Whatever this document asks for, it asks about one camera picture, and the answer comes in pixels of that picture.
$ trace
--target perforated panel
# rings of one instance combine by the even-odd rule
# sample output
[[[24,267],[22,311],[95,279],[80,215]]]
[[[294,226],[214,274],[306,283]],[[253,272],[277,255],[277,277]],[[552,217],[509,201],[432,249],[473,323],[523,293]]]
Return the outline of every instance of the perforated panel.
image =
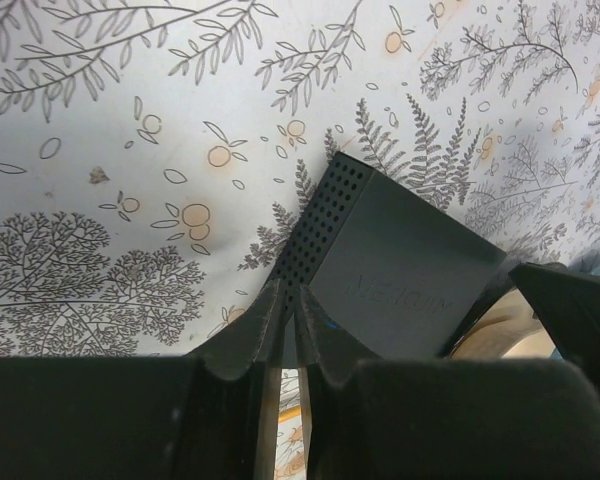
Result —
[[[373,170],[339,154],[329,165],[271,272],[284,281],[287,317],[298,285],[310,284]]]

